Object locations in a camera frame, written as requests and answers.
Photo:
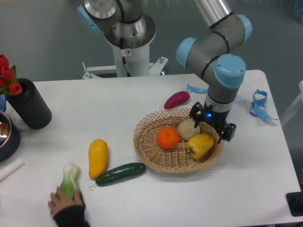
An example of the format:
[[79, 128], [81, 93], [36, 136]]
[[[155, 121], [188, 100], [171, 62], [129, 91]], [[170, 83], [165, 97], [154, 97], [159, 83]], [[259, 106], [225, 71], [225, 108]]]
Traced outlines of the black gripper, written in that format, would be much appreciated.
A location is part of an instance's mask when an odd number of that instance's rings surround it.
[[229, 112], [230, 110], [218, 112], [213, 105], [207, 106], [206, 104], [202, 105], [200, 102], [196, 102], [191, 108], [189, 116], [195, 122], [195, 128], [201, 122], [212, 126], [219, 135], [218, 144], [220, 144], [223, 140], [230, 141], [235, 134], [236, 125], [234, 123], [227, 123], [226, 121]]

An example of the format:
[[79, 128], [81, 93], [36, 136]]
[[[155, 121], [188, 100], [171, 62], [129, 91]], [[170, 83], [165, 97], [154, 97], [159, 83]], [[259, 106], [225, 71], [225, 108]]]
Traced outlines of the black sleeved forearm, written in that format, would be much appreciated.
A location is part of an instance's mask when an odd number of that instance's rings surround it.
[[53, 219], [59, 227], [90, 227], [85, 220], [84, 211], [83, 206], [70, 206], [59, 211]]

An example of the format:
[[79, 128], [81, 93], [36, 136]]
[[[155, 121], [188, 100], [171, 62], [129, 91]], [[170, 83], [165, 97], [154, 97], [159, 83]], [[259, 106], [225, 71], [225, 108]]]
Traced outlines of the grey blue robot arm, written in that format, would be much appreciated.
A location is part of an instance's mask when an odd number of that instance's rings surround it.
[[[201, 41], [184, 39], [176, 58], [208, 85], [208, 92], [205, 102], [194, 104], [189, 115], [196, 126], [205, 122], [221, 140], [230, 141], [236, 125], [226, 118], [246, 72], [244, 60], [230, 51], [250, 37], [252, 25], [223, 0], [197, 0], [196, 6], [211, 33]], [[77, 12], [91, 32], [103, 34], [112, 46], [119, 77], [150, 75], [149, 45], [156, 29], [152, 18], [142, 11], [141, 1], [85, 0]]]

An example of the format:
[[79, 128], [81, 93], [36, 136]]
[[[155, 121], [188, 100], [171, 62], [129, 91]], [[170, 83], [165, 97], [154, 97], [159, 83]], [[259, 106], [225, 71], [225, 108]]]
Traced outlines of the person's hand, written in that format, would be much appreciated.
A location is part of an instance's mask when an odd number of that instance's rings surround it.
[[79, 191], [74, 192], [73, 199], [69, 198], [59, 186], [56, 188], [56, 193], [57, 195], [52, 192], [50, 194], [50, 201], [48, 201], [48, 207], [52, 217], [68, 207], [83, 206]]

